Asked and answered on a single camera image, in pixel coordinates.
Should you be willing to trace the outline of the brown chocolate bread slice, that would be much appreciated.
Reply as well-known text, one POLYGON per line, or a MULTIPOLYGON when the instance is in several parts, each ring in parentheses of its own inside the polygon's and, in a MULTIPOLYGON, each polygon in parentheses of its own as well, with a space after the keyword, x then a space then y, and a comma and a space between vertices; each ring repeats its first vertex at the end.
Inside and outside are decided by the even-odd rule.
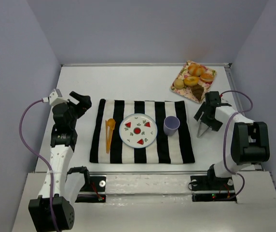
POLYGON ((204 88, 201 85, 197 84, 197 85, 191 87, 191 91, 192 91, 193 96, 198 101, 201 101, 202 95, 204 93, 204 88))

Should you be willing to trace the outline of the glazed bagel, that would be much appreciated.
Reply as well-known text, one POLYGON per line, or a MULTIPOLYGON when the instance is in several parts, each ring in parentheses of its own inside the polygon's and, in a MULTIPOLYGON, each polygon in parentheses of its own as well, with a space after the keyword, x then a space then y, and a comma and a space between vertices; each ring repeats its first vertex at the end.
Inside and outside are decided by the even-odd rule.
POLYGON ((189 76, 189 77, 184 78, 183 81, 184 81, 184 84, 186 86, 193 87, 193 86, 195 86, 195 85, 198 84, 199 77, 197 77, 197 76, 189 76))

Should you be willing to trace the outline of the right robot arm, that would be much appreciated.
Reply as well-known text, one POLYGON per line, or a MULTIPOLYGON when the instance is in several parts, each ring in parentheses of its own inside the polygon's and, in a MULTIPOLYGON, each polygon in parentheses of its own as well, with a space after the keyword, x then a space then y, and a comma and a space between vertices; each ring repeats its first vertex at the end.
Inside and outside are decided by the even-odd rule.
POLYGON ((224 128, 222 161, 208 169, 209 183, 230 178, 245 167, 270 159, 267 124, 243 116, 221 97, 217 91, 206 93, 205 101, 194 116, 212 131, 224 128))

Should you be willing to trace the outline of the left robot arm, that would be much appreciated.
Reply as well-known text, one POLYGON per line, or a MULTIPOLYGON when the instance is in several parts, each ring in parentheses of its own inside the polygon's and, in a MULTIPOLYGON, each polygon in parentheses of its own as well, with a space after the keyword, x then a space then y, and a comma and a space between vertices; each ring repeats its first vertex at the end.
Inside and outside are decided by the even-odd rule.
POLYGON ((61 232, 71 230, 75 213, 73 205, 84 185, 90 184, 87 167, 69 167, 74 154, 78 134, 77 119, 91 108, 91 98, 74 91, 70 96, 77 104, 63 98, 54 89, 44 98, 52 107, 54 125, 50 141, 50 159, 44 160, 48 170, 43 186, 36 199, 29 201, 28 210, 38 232, 61 232))

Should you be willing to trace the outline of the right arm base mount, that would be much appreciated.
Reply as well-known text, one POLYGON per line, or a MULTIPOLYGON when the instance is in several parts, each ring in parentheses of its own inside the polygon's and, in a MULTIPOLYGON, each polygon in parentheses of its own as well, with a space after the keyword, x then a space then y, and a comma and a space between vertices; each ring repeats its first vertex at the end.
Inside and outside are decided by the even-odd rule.
POLYGON ((193 192, 193 202, 237 202, 232 177, 216 177, 213 169, 191 175, 187 188, 193 192))

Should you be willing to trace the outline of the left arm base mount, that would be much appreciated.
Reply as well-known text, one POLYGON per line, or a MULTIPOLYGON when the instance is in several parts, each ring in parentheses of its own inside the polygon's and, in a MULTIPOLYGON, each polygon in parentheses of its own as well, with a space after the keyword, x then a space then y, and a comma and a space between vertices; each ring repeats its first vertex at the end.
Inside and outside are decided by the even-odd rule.
POLYGON ((85 166, 70 168, 65 184, 70 203, 105 203, 106 176, 90 175, 85 166))

